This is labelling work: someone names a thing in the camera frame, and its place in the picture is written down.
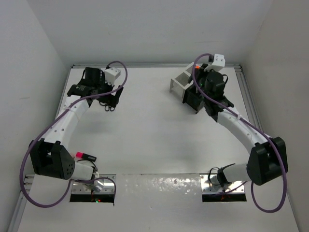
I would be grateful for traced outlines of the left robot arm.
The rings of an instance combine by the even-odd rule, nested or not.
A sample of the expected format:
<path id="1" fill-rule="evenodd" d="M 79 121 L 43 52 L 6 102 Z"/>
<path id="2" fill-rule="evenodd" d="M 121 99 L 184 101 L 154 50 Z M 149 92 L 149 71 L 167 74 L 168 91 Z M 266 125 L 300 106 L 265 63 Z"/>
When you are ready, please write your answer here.
<path id="1" fill-rule="evenodd" d="M 95 168 L 74 160 L 68 151 L 73 132 L 83 114 L 94 100 L 114 108 L 123 91 L 120 87 L 111 94 L 121 71 L 116 67 L 106 69 L 86 67 L 81 80 L 70 87 L 58 121 L 31 145 L 31 162 L 35 174 L 64 180 L 87 181 L 93 178 Z"/>

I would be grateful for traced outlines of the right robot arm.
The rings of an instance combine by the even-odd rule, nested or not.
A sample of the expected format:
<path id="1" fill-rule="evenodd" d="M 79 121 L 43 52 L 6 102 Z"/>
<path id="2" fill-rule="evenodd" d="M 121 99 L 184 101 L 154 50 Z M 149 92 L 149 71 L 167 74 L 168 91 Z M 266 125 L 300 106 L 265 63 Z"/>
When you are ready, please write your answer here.
<path id="1" fill-rule="evenodd" d="M 221 187 L 235 181 L 252 181 L 261 186 L 288 172 L 286 145 L 282 138 L 271 138 L 257 131 L 224 95 L 228 77 L 207 64 L 194 69 L 196 88 L 203 97 L 207 114 L 229 130 L 249 153 L 245 164 L 229 164 L 217 172 Z"/>

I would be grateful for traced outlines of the pink highlighter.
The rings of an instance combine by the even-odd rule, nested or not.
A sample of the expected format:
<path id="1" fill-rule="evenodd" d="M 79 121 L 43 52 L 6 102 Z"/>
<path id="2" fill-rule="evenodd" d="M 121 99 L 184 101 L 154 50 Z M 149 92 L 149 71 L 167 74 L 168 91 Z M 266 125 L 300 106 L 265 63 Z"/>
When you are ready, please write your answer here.
<path id="1" fill-rule="evenodd" d="M 77 152 L 75 156 L 78 159 L 92 161 L 92 162 L 95 162 L 97 160 L 97 158 L 95 156 L 92 156 L 92 155 L 89 155 L 89 154 L 83 153 L 83 152 Z"/>

